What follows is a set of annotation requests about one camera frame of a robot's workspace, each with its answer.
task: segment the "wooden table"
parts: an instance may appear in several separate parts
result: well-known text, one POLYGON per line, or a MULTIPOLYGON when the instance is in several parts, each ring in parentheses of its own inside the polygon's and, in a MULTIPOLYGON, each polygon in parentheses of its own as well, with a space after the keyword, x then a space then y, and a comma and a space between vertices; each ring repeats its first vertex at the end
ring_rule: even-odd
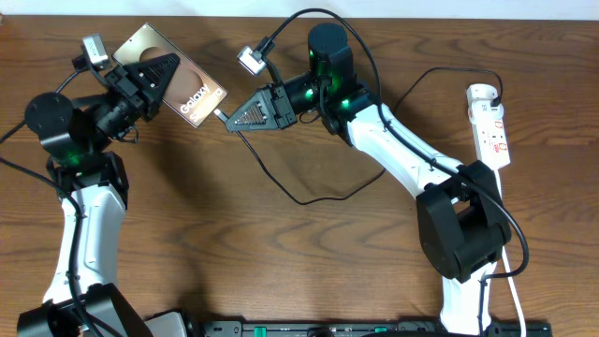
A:
MULTIPOLYGON (((7 17, 0 27, 0 130, 23 118, 35 95, 71 72, 80 39, 100 33, 115 51, 149 21, 229 91, 233 111, 260 84, 235 57, 281 19, 7 17)), ((298 20, 271 59, 284 78, 307 69, 298 20)), ((502 170, 507 209, 531 246, 517 279, 524 313, 548 320, 556 336, 599 333, 599 24, 443 20, 351 20, 372 49, 394 101, 432 66, 498 71, 512 165, 502 170)), ((373 82, 352 43, 361 78, 373 82)), ((442 152, 475 159, 464 90, 476 74, 430 75, 398 118, 442 152)), ((101 93, 90 74, 65 90, 101 93)), ((131 184, 119 254, 119 287, 141 315, 175 306, 201 319, 380 320, 437 316, 441 277, 418 242, 415 203, 389 175, 345 202, 294 204, 264 175, 235 135, 210 118, 194 129, 168 108, 141 143, 114 144, 131 184)), ((320 123, 248 134, 272 173, 300 199, 342 196, 379 166, 320 123)), ((43 171, 47 154, 23 130, 1 155, 43 171)), ((0 334, 37 307, 56 267, 63 216, 54 191, 0 167, 0 334)), ((520 262, 517 240, 507 246, 520 262)), ((494 282, 490 311, 515 319, 506 281, 494 282)))

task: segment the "green connector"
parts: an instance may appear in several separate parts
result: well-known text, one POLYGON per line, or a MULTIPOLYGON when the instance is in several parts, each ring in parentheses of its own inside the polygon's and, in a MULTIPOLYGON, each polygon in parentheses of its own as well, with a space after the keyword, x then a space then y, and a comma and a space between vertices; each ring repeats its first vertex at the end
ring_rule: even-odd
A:
POLYGON ((266 328, 255 327, 254 328, 254 337, 266 337, 266 328))

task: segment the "smartphone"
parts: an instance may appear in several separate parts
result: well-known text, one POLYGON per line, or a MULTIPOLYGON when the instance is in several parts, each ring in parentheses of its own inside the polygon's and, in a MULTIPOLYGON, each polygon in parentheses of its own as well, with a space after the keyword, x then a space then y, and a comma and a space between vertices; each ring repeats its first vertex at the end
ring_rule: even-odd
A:
POLYGON ((130 37, 113 55, 120 65, 147 61, 175 52, 181 63, 163 101, 193 127, 199 127, 226 97, 226 90, 149 23, 130 37))

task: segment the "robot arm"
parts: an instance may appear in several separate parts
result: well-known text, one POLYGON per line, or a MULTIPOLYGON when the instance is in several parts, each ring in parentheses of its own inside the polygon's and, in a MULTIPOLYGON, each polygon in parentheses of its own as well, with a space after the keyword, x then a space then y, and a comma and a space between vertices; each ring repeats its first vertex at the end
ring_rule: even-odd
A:
MULTIPOLYGON (((458 171, 457 167, 461 165, 460 161, 439 153, 425 143, 403 126, 386 105, 383 105, 383 113, 387 120, 391 121, 392 127, 421 152, 430 158, 435 158, 446 168, 458 171)), ((384 166, 410 192, 413 198, 424 192, 430 183, 440 184, 449 178, 447 174, 431 168, 422 158, 385 131, 375 105, 358 112, 356 118, 347 123, 347 133, 356 149, 368 154, 384 166)), ((475 271, 468 281, 463 283, 455 278, 443 277, 444 305, 440 318, 449 332, 472 335, 478 333, 479 281, 483 275, 493 273, 496 265, 496 262, 486 263, 475 271)), ((491 321, 488 306, 489 289, 490 287, 485 288, 484 328, 491 321)))
MULTIPOLYGON (((113 185, 92 185, 72 193, 83 212, 80 249, 77 256, 79 291, 86 293, 92 285, 117 283, 118 249, 125 205, 113 185)), ((56 273, 44 296, 44 302, 60 303, 71 299, 66 273, 75 230, 75 209, 63 200, 65 232, 56 273)))

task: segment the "black cable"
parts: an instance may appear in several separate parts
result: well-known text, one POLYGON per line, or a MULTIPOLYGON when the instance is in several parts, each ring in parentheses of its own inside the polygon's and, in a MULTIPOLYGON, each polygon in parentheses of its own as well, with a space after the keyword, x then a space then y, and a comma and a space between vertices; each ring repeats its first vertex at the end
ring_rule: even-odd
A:
POLYGON ((400 106, 400 104, 403 102, 403 100, 408 95, 410 95, 410 93, 412 93, 412 90, 414 90, 414 88, 420 83, 420 81, 422 81, 422 79, 424 79, 424 77, 427 76, 429 73, 432 73, 433 71, 436 71, 436 70, 476 72, 476 73, 495 75, 495 77, 497 78, 497 81, 499 82, 499 95, 497 97, 493 98, 493 100, 491 101, 491 105, 493 107, 497 107, 499 105, 499 103, 501 103, 501 101, 502 101, 502 96, 504 95, 504 83, 502 82, 502 78, 496 72, 494 72, 492 70, 487 70, 487 69, 461 68, 461 67, 453 67, 453 66, 436 66, 436 67, 433 67, 433 68, 425 71, 424 74, 422 74, 418 78, 418 80, 416 80, 414 82, 414 84, 412 84, 410 89, 408 89, 408 91, 406 91, 400 97, 400 99, 397 100, 397 103, 395 103, 395 107, 393 107, 393 114, 397 115, 397 108, 400 106))
POLYGON ((304 111, 304 112, 302 112, 302 113, 300 113, 300 114, 299 114, 299 118, 298 118, 298 119, 299 119, 299 122, 300 122, 300 123, 302 123, 302 124, 311 124, 311 123, 314 123, 314 122, 316 122, 317 120, 319 120, 319 119, 320 119, 320 116, 321 116, 321 115, 320 115, 320 111, 319 111, 319 110, 317 110, 317 111, 316 111, 316 116, 315 116, 313 119, 311 119, 310 121, 307 121, 307 122, 306 122, 306 121, 304 121, 304 120, 303 120, 303 115, 305 115, 307 112, 308 112, 308 111, 304 111))
POLYGON ((329 85, 329 79, 320 81, 320 90, 318 91, 318 104, 320 105, 320 111, 318 112, 318 116, 325 114, 325 90, 327 90, 327 86, 329 85))
POLYGON ((247 139, 243 136, 243 134, 241 132, 237 132, 237 135, 241 138, 241 140, 243 140, 243 143, 245 143, 245 146, 247 146, 248 149, 250 149, 250 152, 254 155, 254 158, 256 159, 256 161, 258 162, 258 164, 260 165, 260 167, 262 168, 262 170, 264 171, 264 173, 266 173, 266 175, 272 180, 273 183, 275 183, 277 186, 279 186, 279 188, 281 188, 281 190, 290 198, 293 200, 293 202, 297 203, 300 206, 306 206, 306 205, 310 205, 313 204, 315 202, 319 202, 319 201, 324 201, 324 200, 332 200, 332 201, 345 201, 348 200, 349 198, 351 198, 352 196, 354 196, 357 192, 363 190, 364 188, 366 188, 368 185, 370 185, 371 183, 376 182, 377 179, 381 178, 381 176, 383 176, 383 174, 385 174, 386 170, 383 168, 383 170, 378 173, 377 175, 375 175, 372 179, 370 179, 369 181, 367 181, 365 184, 363 184, 362 186, 358 187, 356 190, 354 190, 354 192, 348 194, 345 197, 342 198, 336 198, 336 197, 322 197, 322 198, 316 198, 316 199, 312 199, 309 201, 299 201, 297 200, 295 197, 293 197, 291 195, 291 193, 289 193, 289 191, 287 191, 282 185, 281 183, 279 183, 279 181, 276 180, 276 178, 274 178, 272 176, 272 174, 270 174, 269 170, 266 168, 266 166, 264 165, 264 163, 262 162, 262 159, 260 159, 260 156, 258 155, 258 153, 256 152, 256 150, 254 150, 254 148, 252 147, 252 145, 250 145, 250 142, 247 141, 247 139))
MULTIPOLYGON (((79 75, 78 71, 75 71, 71 74, 59 87, 56 89, 56 93, 60 93, 75 77, 79 75)), ((0 144, 3 143, 6 139, 14 135, 17 131, 19 131, 23 126, 25 126, 25 121, 18 123, 15 127, 13 127, 10 131, 8 131, 5 136, 0 139, 0 144)), ((70 194, 60 185, 51 181, 50 179, 42 176, 39 173, 33 172, 30 169, 24 168, 17 164, 11 163, 6 159, 0 157, 0 163, 16 169, 22 173, 25 173, 33 178, 40 180, 41 182, 47 184, 48 186, 54 188, 62 198, 66 198, 68 202, 71 203, 75 210, 75 228, 73 230, 73 242, 71 243, 71 250, 68 256, 68 271, 66 272, 66 278, 68 279, 68 288, 71 293, 71 297, 73 298, 73 305, 75 306, 75 310, 77 314, 80 316, 83 323, 88 327, 88 329, 96 336, 103 337, 102 333, 98 330, 97 326, 92 321, 89 313, 85 311, 83 308, 83 304, 81 304, 81 300, 76 288, 76 268, 77 268, 77 251, 80 243, 80 233, 81 233, 81 208, 79 203, 70 196, 70 194)))
POLYGON ((95 71, 94 64, 92 64, 92 60, 90 60, 90 56, 87 54, 87 52, 84 52, 83 56, 85 57, 85 63, 87 64, 88 70, 92 73, 92 75, 94 75, 95 79, 102 84, 103 87, 108 89, 110 87, 109 83, 97 71, 95 71))
POLYGON ((73 81, 73 79, 75 79, 77 77, 77 75, 79 75, 80 72, 75 70, 75 72, 73 72, 69 77, 66 78, 66 80, 63 82, 63 84, 61 84, 58 89, 56 89, 56 93, 60 94, 60 92, 63 91, 63 89, 65 89, 65 87, 71 82, 73 81))
MULTIPOLYGON (((484 188, 482 188, 481 186, 479 186, 477 183, 474 183, 464 177, 462 177, 461 175, 459 175, 458 173, 453 172, 451 169, 446 168, 440 164, 437 163, 435 158, 429 158, 427 155, 425 155, 424 153, 422 153, 418 148, 416 148, 414 145, 412 145, 409 141, 407 141, 406 139, 403 138, 402 135, 400 135, 395 129, 394 127, 391 125, 391 122, 389 120, 387 120, 387 118, 385 118, 385 115, 383 113, 383 85, 381 83, 381 78, 379 76, 378 73, 378 67, 376 66, 376 62, 374 61, 373 55, 371 54, 370 50, 368 49, 368 47, 366 46, 366 44, 364 43, 364 41, 360 38, 359 34, 354 30, 354 28, 348 23, 346 22, 343 18, 341 18, 339 15, 326 10, 326 9, 322 9, 322 8, 308 8, 308 9, 304 9, 301 10, 295 14, 293 14, 292 16, 290 16, 289 18, 287 18, 287 20, 285 20, 283 22, 283 24, 281 24, 281 26, 269 37, 269 39, 267 40, 267 42, 264 44, 263 46, 263 50, 267 49, 270 45, 270 43, 274 40, 274 38, 279 35, 279 33, 281 33, 281 31, 291 22, 293 21, 295 18, 297 18, 299 15, 304 14, 304 13, 308 13, 308 12, 320 12, 320 13, 325 13, 325 14, 329 14, 330 16, 332 16, 333 18, 337 19, 358 41, 358 43, 360 44, 360 46, 362 47, 362 49, 364 50, 364 52, 366 53, 366 56, 368 57, 371 66, 373 67, 373 73, 374 73, 374 77, 376 80, 376 97, 377 97, 377 101, 374 102, 377 110, 378 110, 378 115, 379 118, 381 119, 381 122, 383 122, 383 126, 385 127, 385 130, 388 130, 391 135, 393 135, 393 137, 395 137, 395 139, 397 139, 397 141, 399 141, 401 144, 403 144, 406 148, 408 148, 410 151, 412 151, 413 153, 415 153, 417 156, 419 156, 420 158, 422 158, 422 160, 424 160, 426 163, 428 163, 429 165, 431 165, 433 168, 439 169, 440 171, 442 171, 443 173, 447 174, 448 176, 456 179, 458 182, 464 184, 466 187, 469 187, 470 189, 472 189, 473 191, 475 191, 479 196, 481 196, 482 198, 487 199, 491 204, 493 204, 493 206, 497 207, 497 209, 500 210, 501 213, 503 213, 505 215, 505 217, 508 219, 508 221, 510 222, 510 224, 512 225, 512 228, 514 229, 514 231, 516 232, 516 234, 518 235, 520 244, 522 245, 522 263, 520 264, 520 266, 515 269, 514 271, 511 272, 504 272, 504 273, 497 273, 497 274, 491 274, 491 275, 485 275, 482 279, 481 279, 481 298, 483 297, 482 294, 482 290, 484 289, 484 286, 486 285, 486 281, 488 279, 492 279, 492 278, 506 278, 506 277, 512 277, 512 276, 516 276, 519 275, 520 273, 522 273, 525 269, 526 266, 528 265, 528 261, 529 261, 529 248, 528 248, 528 243, 526 242, 526 238, 524 237, 524 233, 522 233, 522 230, 520 228, 520 226, 518 225, 518 223, 516 222, 516 220, 512 217, 512 215, 505 209, 505 207, 503 207, 502 205, 500 205, 491 195, 490 193, 488 193, 484 188)), ((501 99, 501 96, 503 94, 503 83, 501 82, 501 78, 499 78, 499 76, 494 73, 494 72, 489 72, 491 74, 495 74, 498 78, 498 80, 500 81, 500 94, 497 98, 493 99, 493 103, 495 104, 499 104, 499 100, 501 99)), ((416 81, 416 84, 424 77, 426 76, 426 74, 428 74, 428 72, 426 72, 418 81, 416 81)), ((479 307, 479 323, 480 323, 480 328, 481 328, 481 335, 483 333, 482 331, 482 315, 480 313, 482 313, 482 305, 483 305, 483 301, 480 302, 480 307, 479 307)))
POLYGON ((24 126, 25 126, 25 121, 22 120, 15 127, 13 127, 10 131, 8 131, 4 136, 2 136, 2 138, 0 139, 0 144, 2 144, 5 140, 9 139, 10 136, 12 136, 15 133, 17 133, 17 131, 19 131, 24 126))

